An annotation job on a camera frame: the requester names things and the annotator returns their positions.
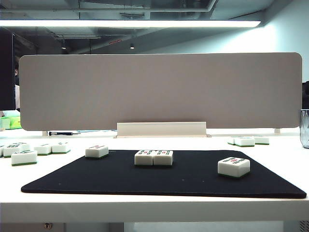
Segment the white bracket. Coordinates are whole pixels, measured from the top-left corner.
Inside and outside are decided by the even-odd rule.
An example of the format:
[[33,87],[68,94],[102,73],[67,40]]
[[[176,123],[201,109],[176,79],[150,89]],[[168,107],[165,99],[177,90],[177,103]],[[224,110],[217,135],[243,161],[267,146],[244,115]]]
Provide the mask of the white bracket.
[[206,122],[117,123],[118,138],[124,137],[206,137]]

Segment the fluorescent light fixture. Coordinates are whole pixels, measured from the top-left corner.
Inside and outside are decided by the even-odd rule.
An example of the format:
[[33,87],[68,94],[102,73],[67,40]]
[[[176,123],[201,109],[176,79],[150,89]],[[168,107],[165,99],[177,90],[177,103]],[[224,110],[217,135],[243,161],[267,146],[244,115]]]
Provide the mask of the fluorescent light fixture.
[[254,28],[261,21],[0,20],[3,27]]

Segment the green object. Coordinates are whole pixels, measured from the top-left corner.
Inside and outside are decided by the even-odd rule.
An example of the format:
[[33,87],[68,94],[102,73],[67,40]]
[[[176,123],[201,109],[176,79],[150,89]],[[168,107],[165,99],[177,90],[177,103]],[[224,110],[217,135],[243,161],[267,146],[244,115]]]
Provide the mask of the green object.
[[11,120],[7,117],[0,117],[0,128],[9,129]]
[[86,159],[91,159],[91,160],[99,160],[99,159],[101,159],[101,158],[106,157],[107,155],[101,156],[101,157],[85,157],[85,158],[86,158]]
[[50,154],[52,154],[52,152],[46,153],[46,154],[38,154],[38,156],[48,156],[48,155],[50,155]]
[[218,174],[221,175],[221,176],[226,176],[226,177],[230,177],[230,178],[234,178],[234,179],[240,179],[240,178],[244,177],[245,175],[248,175],[249,173],[250,172],[247,172],[247,173],[245,173],[244,175],[242,175],[240,177],[235,177],[235,176],[225,175],[225,174],[220,174],[220,173],[218,173]]
[[68,150],[67,152],[52,152],[53,154],[67,154],[68,152],[70,152],[71,150]]
[[12,166],[21,166],[21,165],[36,164],[36,163],[37,163],[37,162],[17,163],[17,164],[12,164]]
[[1,128],[5,128],[7,130],[20,129],[20,116],[16,117],[1,117],[0,118]]
[[240,146],[240,147],[251,147],[251,146],[254,146],[254,145],[244,145],[244,146]]

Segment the tabletop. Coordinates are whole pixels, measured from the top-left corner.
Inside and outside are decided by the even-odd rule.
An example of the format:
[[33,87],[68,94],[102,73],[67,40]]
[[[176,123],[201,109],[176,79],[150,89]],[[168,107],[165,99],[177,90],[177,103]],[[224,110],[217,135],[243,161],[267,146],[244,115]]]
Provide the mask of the tabletop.
[[[3,223],[31,222],[157,222],[308,220],[309,199],[225,198],[189,196],[82,195],[22,193],[21,187],[82,156],[85,148],[104,144],[113,150],[237,150],[309,193],[309,150],[302,147],[299,128],[209,129],[212,137],[115,138],[117,132],[96,131],[72,136],[42,136],[41,131],[0,132],[0,145],[31,146],[69,142],[71,152],[39,156],[35,165],[11,166],[0,159],[0,216]],[[231,135],[265,135],[270,145],[237,147]]]

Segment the desk divider panel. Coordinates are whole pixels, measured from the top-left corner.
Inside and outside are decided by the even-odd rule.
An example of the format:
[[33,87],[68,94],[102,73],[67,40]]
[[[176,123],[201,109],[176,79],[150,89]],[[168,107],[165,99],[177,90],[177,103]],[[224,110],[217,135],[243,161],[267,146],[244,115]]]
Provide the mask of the desk divider panel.
[[291,128],[301,84],[297,53],[24,56],[21,123],[29,131],[173,121]]

